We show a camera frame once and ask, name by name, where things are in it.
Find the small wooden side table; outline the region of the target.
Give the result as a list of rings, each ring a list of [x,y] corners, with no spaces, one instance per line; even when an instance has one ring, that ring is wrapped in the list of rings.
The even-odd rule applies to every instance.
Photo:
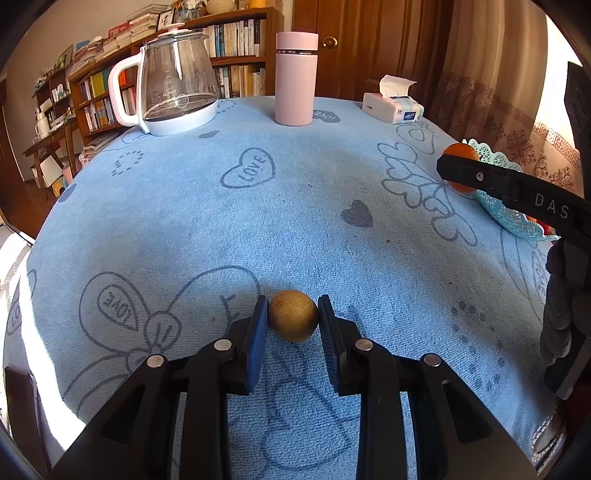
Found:
[[[56,149],[54,144],[62,140],[65,141],[66,152],[67,152],[67,163],[66,165],[70,168],[70,173],[73,177],[78,173],[76,166],[76,157],[74,152],[73,144],[73,132],[78,129],[77,120],[74,117],[67,117],[64,123],[59,126],[55,131],[52,131],[48,136],[42,138],[33,143],[31,147],[23,152],[26,157],[33,157],[33,168],[36,172],[36,184],[40,189],[47,189],[50,184],[45,182],[43,176],[41,163],[49,156],[54,156],[56,161],[62,165],[61,160],[57,157]]]

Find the blue patterned tablecloth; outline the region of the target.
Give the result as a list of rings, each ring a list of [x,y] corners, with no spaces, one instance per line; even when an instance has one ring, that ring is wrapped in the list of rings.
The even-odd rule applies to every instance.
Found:
[[[195,354],[259,296],[297,290],[462,378],[519,447],[473,478],[543,478],[564,441],[542,444],[557,407],[539,350],[549,244],[440,177],[452,144],[428,120],[324,98],[300,128],[250,98],[186,133],[113,140],[55,201],[11,290],[4,363],[36,383],[49,464],[150,356]]]

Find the brown wooden door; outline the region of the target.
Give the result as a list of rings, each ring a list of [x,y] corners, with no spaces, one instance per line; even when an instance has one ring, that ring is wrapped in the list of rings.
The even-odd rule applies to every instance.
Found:
[[[393,75],[433,104],[448,46],[453,0],[295,1],[291,29],[318,34],[315,94],[361,101]]]

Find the patterned beige curtain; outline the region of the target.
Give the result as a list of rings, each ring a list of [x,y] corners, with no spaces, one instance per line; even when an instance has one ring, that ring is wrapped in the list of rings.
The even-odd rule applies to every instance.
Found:
[[[457,140],[487,143],[524,172],[583,195],[564,96],[578,58],[531,1],[457,1],[428,117]]]

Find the red tomato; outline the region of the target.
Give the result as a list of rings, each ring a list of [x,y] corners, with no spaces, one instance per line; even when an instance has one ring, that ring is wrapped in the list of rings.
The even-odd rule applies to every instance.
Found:
[[[543,229],[545,236],[550,236],[550,235],[555,234],[555,230],[551,226],[549,226],[548,224],[542,222],[541,220],[537,220],[531,216],[527,216],[527,220],[540,226]]]

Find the wooden bookshelf with books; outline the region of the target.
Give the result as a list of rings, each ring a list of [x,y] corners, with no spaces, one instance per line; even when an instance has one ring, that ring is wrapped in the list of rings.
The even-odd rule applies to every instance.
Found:
[[[64,53],[35,95],[45,139],[153,123],[225,99],[274,92],[273,51],[283,14],[273,2],[183,20],[174,6],[149,5],[126,22]]]

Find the mint lattice fruit basket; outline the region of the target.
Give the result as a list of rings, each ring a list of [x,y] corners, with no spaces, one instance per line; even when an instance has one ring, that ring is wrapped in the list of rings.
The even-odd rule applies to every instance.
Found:
[[[472,138],[463,139],[462,143],[470,145],[478,154],[479,160],[483,163],[506,170],[517,171],[518,173],[522,172],[518,163],[512,162],[504,153],[494,151],[485,142],[479,142]],[[527,220],[528,215],[518,209],[508,207],[504,203],[503,192],[498,193],[492,188],[485,188],[477,190],[474,196],[485,211],[514,236],[530,243],[554,242],[559,239],[556,231],[554,235],[545,236],[540,226]]]

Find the tissue pack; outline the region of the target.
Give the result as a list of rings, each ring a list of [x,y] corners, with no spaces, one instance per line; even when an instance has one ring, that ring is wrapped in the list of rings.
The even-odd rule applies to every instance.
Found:
[[[378,93],[363,95],[362,111],[387,124],[418,122],[424,107],[409,95],[416,81],[385,75],[379,83]]]

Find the pink thermos bottle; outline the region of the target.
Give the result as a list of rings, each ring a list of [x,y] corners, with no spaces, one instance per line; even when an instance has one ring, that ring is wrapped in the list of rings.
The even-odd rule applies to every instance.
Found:
[[[311,124],[318,66],[318,34],[276,34],[276,123],[290,127]]]

